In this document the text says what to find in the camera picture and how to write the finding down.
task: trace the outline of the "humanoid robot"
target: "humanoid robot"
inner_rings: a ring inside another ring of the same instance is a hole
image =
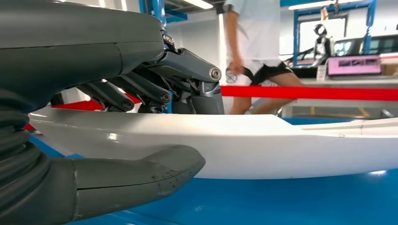
[[[314,32],[318,35],[314,47],[314,62],[313,67],[325,65],[330,56],[334,54],[334,43],[331,37],[328,37],[328,32],[323,24],[317,24],[314,27]]]
[[[155,17],[51,0],[3,0],[0,15],[0,224],[65,224],[127,209],[172,194],[204,166],[188,146],[137,161],[51,158],[23,131],[27,114],[71,87],[108,111],[134,106],[120,87],[144,112],[173,101],[175,113],[222,114],[220,70],[175,49]]]

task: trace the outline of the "person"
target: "person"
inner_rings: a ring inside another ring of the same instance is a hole
[[[239,80],[247,80],[240,81],[240,85],[268,82],[268,85],[304,86],[279,59],[279,0],[226,0],[224,10],[229,46],[227,72]],[[227,78],[229,85],[236,84],[236,80]],[[268,114],[293,100],[272,98],[251,113]],[[234,97],[230,114],[245,114],[251,106],[251,97]]]

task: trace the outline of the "person's hand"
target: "person's hand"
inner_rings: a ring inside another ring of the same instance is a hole
[[[240,57],[234,57],[228,69],[232,72],[233,75],[241,75],[244,73],[244,69],[242,66],[242,60]]]

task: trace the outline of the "ceiling light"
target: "ceiling light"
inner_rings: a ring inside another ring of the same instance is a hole
[[[203,1],[203,0],[183,0],[183,1],[186,1],[186,2],[188,2],[188,3],[191,3],[191,4],[193,4],[193,5],[197,6],[197,7],[200,7],[200,8],[202,8],[202,9],[210,9],[210,8],[213,8],[213,5],[212,5],[212,4],[207,3],[207,2],[205,2],[205,1]]]
[[[356,2],[356,1],[363,1],[363,0],[340,0],[340,1],[338,1],[338,3],[343,4],[343,3],[350,3],[350,2]],[[319,1],[319,2],[289,6],[289,10],[323,7],[323,6],[329,6],[329,5],[335,4],[335,3],[336,3],[336,0]]]

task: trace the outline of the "person's arm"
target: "person's arm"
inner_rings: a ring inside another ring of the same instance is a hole
[[[228,11],[225,18],[225,28],[227,33],[227,40],[230,45],[232,57],[240,59],[240,52],[237,43],[237,20],[239,15],[233,11],[233,6],[228,5]]]

